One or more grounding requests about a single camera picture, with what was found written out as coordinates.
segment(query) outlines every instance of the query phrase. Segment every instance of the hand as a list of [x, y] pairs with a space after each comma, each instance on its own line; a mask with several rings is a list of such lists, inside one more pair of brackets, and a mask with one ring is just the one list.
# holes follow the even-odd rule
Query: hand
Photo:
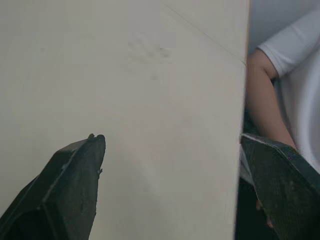
[[[256, 201], [255, 209], [257, 211], [263, 211], [262, 210], [262, 204], [261, 204], [261, 202], [259, 200]], [[271, 228], [271, 229], [274, 228], [274, 226], [272, 225], [271, 220], [270, 220], [270, 218], [268, 216], [266, 217], [266, 224], [268, 225], [269, 228]]]

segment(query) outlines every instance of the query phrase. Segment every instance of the white shirt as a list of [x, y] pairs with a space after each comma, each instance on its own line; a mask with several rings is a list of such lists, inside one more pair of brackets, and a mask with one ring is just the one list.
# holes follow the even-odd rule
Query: white shirt
[[320, 173], [320, 8], [258, 46], [277, 70], [275, 84], [298, 151]]

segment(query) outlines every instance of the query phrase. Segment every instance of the person's arm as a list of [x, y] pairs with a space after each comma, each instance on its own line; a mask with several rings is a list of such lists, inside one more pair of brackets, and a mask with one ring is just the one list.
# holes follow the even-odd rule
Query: person's arm
[[286, 27], [247, 60], [246, 104], [262, 136], [296, 148], [280, 113], [271, 79], [296, 68], [314, 49], [320, 47], [320, 9]]
[[262, 136], [296, 148], [281, 116], [271, 79], [278, 72], [261, 50], [247, 61], [246, 105], [257, 130]]

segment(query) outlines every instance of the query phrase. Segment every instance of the white sleeve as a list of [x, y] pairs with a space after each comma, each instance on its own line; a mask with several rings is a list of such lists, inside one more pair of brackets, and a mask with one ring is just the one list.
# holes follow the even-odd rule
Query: white sleeve
[[309, 12], [258, 46], [280, 77], [292, 71], [320, 46], [320, 8]]

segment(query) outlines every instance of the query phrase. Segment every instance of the wall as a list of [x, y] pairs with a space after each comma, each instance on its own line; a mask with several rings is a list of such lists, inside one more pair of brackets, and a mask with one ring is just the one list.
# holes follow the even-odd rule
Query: wall
[[248, 51], [299, 19], [319, 0], [251, 0]]
[[91, 240], [231, 240], [248, 0], [0, 1], [0, 213], [103, 134]]

